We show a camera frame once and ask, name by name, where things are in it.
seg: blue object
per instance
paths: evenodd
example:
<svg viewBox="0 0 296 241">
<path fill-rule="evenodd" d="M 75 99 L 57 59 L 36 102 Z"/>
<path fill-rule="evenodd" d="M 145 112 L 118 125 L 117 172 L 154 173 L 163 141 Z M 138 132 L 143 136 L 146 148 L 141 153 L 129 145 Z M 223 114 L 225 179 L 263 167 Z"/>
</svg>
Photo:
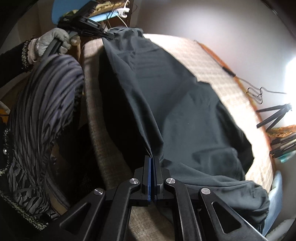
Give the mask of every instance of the blue object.
<svg viewBox="0 0 296 241">
<path fill-rule="evenodd" d="M 106 12 L 106 13 L 102 13 L 102 14 L 97 15 L 97 16 L 93 16 L 90 19 L 95 21 L 95 22 L 101 22 L 101 21 L 106 20 L 107 18 L 110 19 L 110 18 L 116 17 L 117 15 L 118 15 L 117 11 L 114 11 L 113 13 L 112 12 Z"/>
<path fill-rule="evenodd" d="M 279 215 L 283 204 L 283 180 L 280 171 L 276 171 L 272 182 L 272 190 L 269 192 L 269 212 L 265 219 L 262 235 L 266 236 L 275 219 Z"/>
<path fill-rule="evenodd" d="M 278 157 L 277 159 L 279 159 L 281 161 L 281 163 L 284 163 L 284 162 L 288 161 L 295 154 L 296 154 L 296 150 L 291 151 L 291 152 L 289 152 L 287 154 L 284 154 L 284 155 Z"/>
<path fill-rule="evenodd" d="M 52 22 L 57 25 L 61 16 L 65 13 L 75 9 L 81 9 L 90 0 L 55 0 L 52 6 Z M 118 15 L 118 12 L 114 11 L 113 14 L 103 13 L 94 17 L 91 17 L 93 21 L 100 22 L 108 18 L 113 18 Z"/>
</svg>

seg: white cable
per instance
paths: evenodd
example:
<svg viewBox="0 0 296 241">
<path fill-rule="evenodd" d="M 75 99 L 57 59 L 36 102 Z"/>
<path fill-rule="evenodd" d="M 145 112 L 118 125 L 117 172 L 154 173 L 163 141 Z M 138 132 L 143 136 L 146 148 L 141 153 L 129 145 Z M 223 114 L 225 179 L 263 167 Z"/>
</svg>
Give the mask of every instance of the white cable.
<svg viewBox="0 0 296 241">
<path fill-rule="evenodd" d="M 128 26 L 126 25 L 126 23 L 122 20 L 121 17 L 119 17 L 119 19 L 124 23 L 124 25 L 128 28 Z"/>
<path fill-rule="evenodd" d="M 125 4 L 124 4 L 124 8 L 126 8 L 126 4 L 129 2 L 129 0 L 126 0 Z"/>
</svg>

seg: metal screw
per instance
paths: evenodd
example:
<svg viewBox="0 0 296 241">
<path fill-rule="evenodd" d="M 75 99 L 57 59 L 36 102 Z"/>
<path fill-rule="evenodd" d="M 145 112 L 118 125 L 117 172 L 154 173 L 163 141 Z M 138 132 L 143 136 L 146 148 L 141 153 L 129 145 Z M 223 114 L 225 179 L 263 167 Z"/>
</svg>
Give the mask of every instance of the metal screw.
<svg viewBox="0 0 296 241">
<path fill-rule="evenodd" d="M 169 177 L 169 178 L 166 179 L 166 182 L 167 182 L 168 184 L 174 184 L 174 183 L 176 182 L 176 180 L 173 179 L 173 178 L 171 178 L 171 177 Z"/>
<path fill-rule="evenodd" d="M 208 194 L 211 193 L 211 191 L 210 191 L 208 188 L 202 188 L 201 192 L 202 192 L 202 194 L 204 194 L 204 195 L 208 195 Z"/>
<path fill-rule="evenodd" d="M 138 183 L 139 183 L 138 179 L 136 179 L 136 178 L 130 179 L 130 184 L 138 184 Z"/>
<path fill-rule="evenodd" d="M 102 188 L 96 188 L 96 189 L 94 190 L 94 195 L 99 196 L 99 195 L 102 195 L 103 192 L 104 192 L 104 190 L 103 190 Z"/>
</svg>

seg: white plug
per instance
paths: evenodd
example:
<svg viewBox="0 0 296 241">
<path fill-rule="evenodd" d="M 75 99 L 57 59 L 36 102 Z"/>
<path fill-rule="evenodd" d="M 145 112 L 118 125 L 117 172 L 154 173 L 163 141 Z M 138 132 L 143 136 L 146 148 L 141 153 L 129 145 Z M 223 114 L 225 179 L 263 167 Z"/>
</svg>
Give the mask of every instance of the white plug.
<svg viewBox="0 0 296 241">
<path fill-rule="evenodd" d="M 129 8 L 128 7 L 121 7 L 116 9 L 116 11 L 118 11 L 118 15 L 122 18 L 127 18 L 128 16 L 125 13 L 129 12 Z"/>
</svg>

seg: patterned garment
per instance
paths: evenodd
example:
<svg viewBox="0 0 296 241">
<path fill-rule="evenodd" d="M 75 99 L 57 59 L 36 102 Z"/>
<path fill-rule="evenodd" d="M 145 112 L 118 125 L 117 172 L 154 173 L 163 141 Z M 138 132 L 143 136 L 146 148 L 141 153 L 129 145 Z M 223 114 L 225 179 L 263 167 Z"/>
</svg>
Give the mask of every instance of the patterned garment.
<svg viewBox="0 0 296 241">
<path fill-rule="evenodd" d="M 39 218 L 57 217 L 44 190 L 51 150 L 71 123 L 83 88 L 83 71 L 69 55 L 52 55 L 32 71 L 10 113 L 7 128 L 14 136 L 8 172 L 9 190 L 17 204 Z"/>
</svg>

